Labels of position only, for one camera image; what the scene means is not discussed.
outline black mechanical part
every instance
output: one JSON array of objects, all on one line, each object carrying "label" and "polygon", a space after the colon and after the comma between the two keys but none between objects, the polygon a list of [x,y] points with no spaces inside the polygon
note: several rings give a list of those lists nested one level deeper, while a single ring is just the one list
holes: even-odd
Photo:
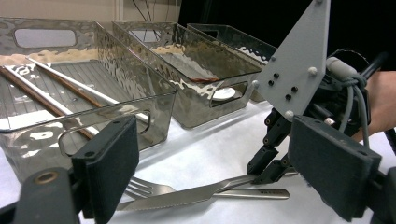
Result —
[{"label": "black mechanical part", "polygon": [[396,132],[395,132],[395,129],[392,128],[392,129],[386,130],[386,131],[384,131],[384,133],[389,141],[390,147],[392,148],[393,152],[396,155]]},{"label": "black mechanical part", "polygon": [[281,160],[272,161],[271,164],[256,178],[252,184],[271,184],[277,182],[292,167],[289,163],[288,154]]},{"label": "black mechanical part", "polygon": [[72,157],[73,167],[29,177],[20,200],[0,210],[2,223],[107,223],[139,162],[136,118],[111,121]]},{"label": "black mechanical part", "polygon": [[[375,199],[383,198],[382,187],[373,190],[373,186],[383,186],[381,182],[384,182],[377,181],[380,177],[380,155],[327,124],[295,116],[290,133],[289,159],[323,201],[343,219],[350,221],[353,217],[361,217],[367,205],[373,211],[384,209],[378,209],[377,203],[373,203]],[[385,185],[389,188],[385,193],[392,197],[388,192],[395,190],[396,182],[391,178],[386,181],[390,182]]]},{"label": "black mechanical part", "polygon": [[99,132],[94,142],[88,142],[72,158],[74,175],[84,180],[83,188],[90,194],[89,208],[83,209],[84,215],[92,209],[90,215],[97,223],[111,219],[139,163],[137,132],[130,126],[136,126],[136,119],[112,121],[110,128]]},{"label": "black mechanical part", "polygon": [[268,126],[267,135],[263,139],[266,146],[279,146],[290,133],[291,123],[274,109],[265,119],[265,124]]},{"label": "black mechanical part", "polygon": [[21,188],[15,223],[78,223],[69,174],[50,168],[29,176]]},{"label": "black mechanical part", "polygon": [[278,151],[274,147],[262,146],[254,155],[253,159],[247,164],[249,175],[258,175],[274,159]]},{"label": "black mechanical part", "polygon": [[247,165],[247,173],[258,175],[253,184],[268,184],[278,181],[283,174],[292,170],[287,157],[281,161],[273,161],[278,151],[275,149],[290,133],[291,123],[283,118],[279,112],[272,109],[265,119],[267,135],[263,139],[264,146],[254,155]]}]

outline bolt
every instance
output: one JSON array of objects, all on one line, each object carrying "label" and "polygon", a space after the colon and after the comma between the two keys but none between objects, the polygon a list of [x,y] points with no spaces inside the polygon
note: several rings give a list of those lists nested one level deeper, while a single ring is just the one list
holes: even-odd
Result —
[{"label": "bolt", "polygon": [[332,125],[334,125],[335,121],[333,119],[331,119],[331,118],[326,118],[324,120],[324,123],[327,124],[327,125],[332,126]]},{"label": "bolt", "polygon": [[294,117],[294,113],[291,110],[285,112],[285,119],[292,119]]},{"label": "bolt", "polygon": [[318,73],[318,69],[316,67],[310,67],[308,68],[308,74],[311,76],[316,76]]},{"label": "bolt", "polygon": [[253,88],[254,88],[255,90],[257,90],[257,89],[260,87],[260,82],[259,82],[258,80],[253,80],[253,81],[251,82],[251,84],[253,85]]}]

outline knife blade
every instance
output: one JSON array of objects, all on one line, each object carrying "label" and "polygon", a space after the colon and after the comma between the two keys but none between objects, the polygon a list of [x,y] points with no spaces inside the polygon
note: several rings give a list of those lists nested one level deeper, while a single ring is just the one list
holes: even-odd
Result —
[{"label": "knife blade", "polygon": [[179,206],[190,203],[199,203],[209,200],[213,194],[232,189],[251,182],[255,175],[241,175],[231,179],[225,179],[218,183],[201,186],[193,189],[157,195],[145,199],[137,199],[126,206],[123,210],[149,210]]}]

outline white table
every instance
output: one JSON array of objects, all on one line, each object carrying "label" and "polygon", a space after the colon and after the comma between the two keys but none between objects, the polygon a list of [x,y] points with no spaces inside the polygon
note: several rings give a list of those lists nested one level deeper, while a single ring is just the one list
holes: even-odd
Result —
[{"label": "white table", "polygon": [[[268,103],[252,104],[193,130],[183,130],[173,119],[167,140],[141,152],[135,176],[175,189],[188,189],[244,175],[248,162],[262,146],[266,133],[264,119],[271,110]],[[371,136],[371,147],[383,156],[381,171],[396,164],[396,157],[382,133]],[[277,149],[280,159],[288,141]],[[203,203],[149,211],[116,212],[110,223],[347,223],[325,205],[316,191],[300,175],[283,177],[262,186],[283,188],[288,200],[216,199]],[[21,186],[0,153],[0,207],[19,198]],[[369,223],[367,209],[362,219]],[[81,220],[93,223],[92,220]]]}]

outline translucent plastic container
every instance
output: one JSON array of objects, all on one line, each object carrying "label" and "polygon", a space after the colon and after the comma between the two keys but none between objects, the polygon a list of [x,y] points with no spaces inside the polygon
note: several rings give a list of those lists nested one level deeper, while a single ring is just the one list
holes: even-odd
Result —
[{"label": "translucent plastic container", "polygon": [[[25,56],[116,103],[91,95],[100,103],[92,105]],[[0,65],[0,146],[20,181],[49,167],[70,167],[70,156],[89,140],[83,130],[100,131],[122,116],[136,115],[139,149],[168,135],[176,89],[94,21],[0,18]],[[73,113],[54,116],[5,77],[12,72]]]},{"label": "translucent plastic container", "polygon": [[[257,64],[262,70],[276,51],[275,47],[229,25],[188,23],[187,29],[241,57],[246,55],[245,59]],[[261,102],[265,97],[253,91],[250,99]]]},{"label": "translucent plastic container", "polygon": [[113,32],[177,88],[172,115],[183,128],[246,107],[261,71],[177,23],[113,21]]}]

